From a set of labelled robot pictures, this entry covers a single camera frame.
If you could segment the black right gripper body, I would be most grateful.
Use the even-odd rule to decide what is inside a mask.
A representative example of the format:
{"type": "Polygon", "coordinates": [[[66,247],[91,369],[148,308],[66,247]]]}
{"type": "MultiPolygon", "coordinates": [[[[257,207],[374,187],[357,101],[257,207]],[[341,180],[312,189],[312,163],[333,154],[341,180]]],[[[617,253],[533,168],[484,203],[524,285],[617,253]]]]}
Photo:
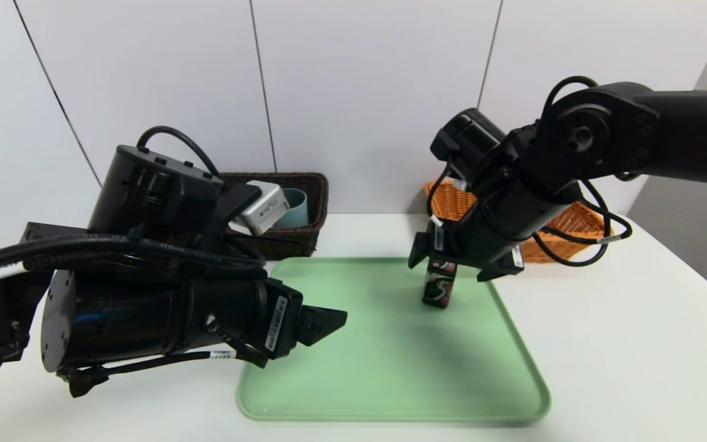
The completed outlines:
{"type": "Polygon", "coordinates": [[[425,232],[425,257],[485,269],[516,247],[533,240],[542,227],[552,223],[581,197],[579,184],[558,193],[546,193],[522,179],[497,179],[468,190],[473,201],[455,219],[444,205],[452,203],[444,192],[454,187],[443,179],[425,190],[430,210],[437,220],[425,232]]]}

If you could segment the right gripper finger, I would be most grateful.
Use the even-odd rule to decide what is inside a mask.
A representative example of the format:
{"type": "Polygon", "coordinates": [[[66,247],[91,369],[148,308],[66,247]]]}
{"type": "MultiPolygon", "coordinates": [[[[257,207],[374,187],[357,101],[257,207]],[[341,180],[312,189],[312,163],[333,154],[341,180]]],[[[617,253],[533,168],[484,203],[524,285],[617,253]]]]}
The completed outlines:
{"type": "Polygon", "coordinates": [[[415,268],[424,258],[427,258],[431,249],[431,235],[426,232],[416,232],[409,254],[408,266],[415,268]]]}
{"type": "Polygon", "coordinates": [[[478,282],[488,282],[505,275],[522,272],[522,250],[511,250],[493,263],[484,264],[477,274],[478,282]]]}

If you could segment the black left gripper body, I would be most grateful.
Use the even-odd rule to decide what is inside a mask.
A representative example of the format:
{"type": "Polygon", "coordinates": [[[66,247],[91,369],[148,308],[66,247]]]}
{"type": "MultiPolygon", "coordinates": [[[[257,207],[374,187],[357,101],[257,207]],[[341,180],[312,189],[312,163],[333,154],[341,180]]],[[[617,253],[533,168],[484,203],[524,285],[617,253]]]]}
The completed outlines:
{"type": "Polygon", "coordinates": [[[225,344],[259,368],[287,356],[303,297],[266,271],[208,271],[179,284],[184,320],[179,350],[225,344]]]}

